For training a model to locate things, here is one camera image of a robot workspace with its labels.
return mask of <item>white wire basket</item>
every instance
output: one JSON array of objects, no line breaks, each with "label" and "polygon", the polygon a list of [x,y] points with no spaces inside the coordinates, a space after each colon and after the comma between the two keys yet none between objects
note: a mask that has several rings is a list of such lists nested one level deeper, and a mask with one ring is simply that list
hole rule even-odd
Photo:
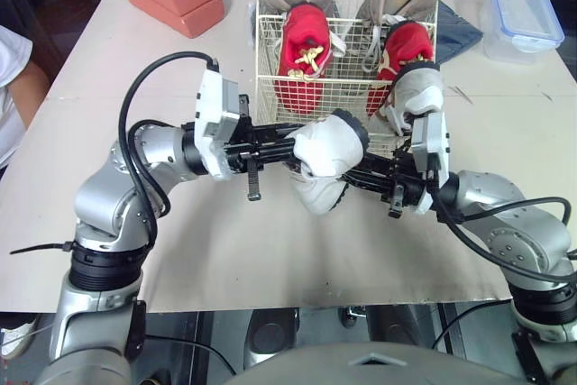
[{"label": "white wire basket", "polygon": [[[372,87],[383,87],[388,81],[375,80],[376,70],[371,73],[362,68],[362,60],[369,49],[372,37],[372,26],[368,22],[356,19],[357,10],[363,0],[333,0],[335,17],[327,19],[331,32],[341,37],[346,43],[346,52],[341,58],[333,58],[325,69],[323,78],[313,80],[315,94],[320,96],[314,104],[314,110],[299,110],[291,106],[288,110],[279,101],[278,93],[290,88],[294,100],[307,100],[307,91],[298,83],[302,78],[290,78],[276,75],[279,67],[280,38],[282,15],[266,14],[262,0],[256,8],[256,93],[257,122],[259,124],[307,123],[325,115],[336,108],[351,112],[368,128],[371,142],[369,151],[383,156],[390,156],[405,139],[382,129],[371,130],[370,119],[366,112],[369,91]],[[436,9],[426,20],[421,22],[428,30],[435,52],[436,44]],[[389,27],[380,29],[380,46],[387,35]]]}]

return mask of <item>plastic food container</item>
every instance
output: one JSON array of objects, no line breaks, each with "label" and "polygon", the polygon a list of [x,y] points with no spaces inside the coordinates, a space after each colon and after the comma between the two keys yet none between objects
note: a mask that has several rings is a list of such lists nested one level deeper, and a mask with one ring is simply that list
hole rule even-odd
[{"label": "plastic food container", "polygon": [[515,63],[533,63],[565,38],[550,0],[485,0],[481,29],[487,56]]}]

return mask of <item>tabletop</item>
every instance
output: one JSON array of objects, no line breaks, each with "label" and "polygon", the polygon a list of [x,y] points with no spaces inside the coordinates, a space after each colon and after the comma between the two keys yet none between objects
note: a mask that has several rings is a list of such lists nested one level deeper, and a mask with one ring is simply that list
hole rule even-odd
[{"label": "tabletop", "polygon": [[[104,163],[124,93],[146,65],[173,51],[204,51],[241,92],[254,95],[247,41],[253,1],[224,0],[225,19],[190,40],[127,0],[102,0],[0,183],[0,311],[56,310],[69,255],[8,252],[72,239],[76,191]],[[445,0],[473,24],[481,1]],[[129,123],[193,119],[203,69],[200,61],[180,60],[155,71],[134,99]],[[479,44],[441,70],[453,171],[495,172],[527,197],[577,203],[577,85],[556,52],[534,66],[514,66],[489,60]],[[246,190],[246,177],[237,176],[203,177],[171,192],[172,211],[159,220],[143,268],[141,296],[151,311],[509,297],[497,267],[462,246],[432,213],[387,218],[379,196],[349,188],[330,214],[310,215],[279,165],[261,174],[262,201],[249,203]],[[574,220],[570,231],[575,243]]]}]

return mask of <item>blue cloth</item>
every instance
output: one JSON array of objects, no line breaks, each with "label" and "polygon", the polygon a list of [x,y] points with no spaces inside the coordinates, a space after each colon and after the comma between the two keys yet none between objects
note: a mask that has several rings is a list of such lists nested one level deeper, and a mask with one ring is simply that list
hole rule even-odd
[{"label": "blue cloth", "polygon": [[441,64],[467,51],[483,33],[439,1],[436,19],[436,63]]}]

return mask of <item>blue lid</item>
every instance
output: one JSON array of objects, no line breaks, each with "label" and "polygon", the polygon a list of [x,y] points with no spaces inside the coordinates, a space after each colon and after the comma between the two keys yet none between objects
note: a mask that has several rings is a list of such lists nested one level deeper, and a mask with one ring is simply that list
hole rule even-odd
[{"label": "blue lid", "polygon": [[558,46],[565,35],[551,0],[493,0],[501,30],[511,37],[549,40]]}]

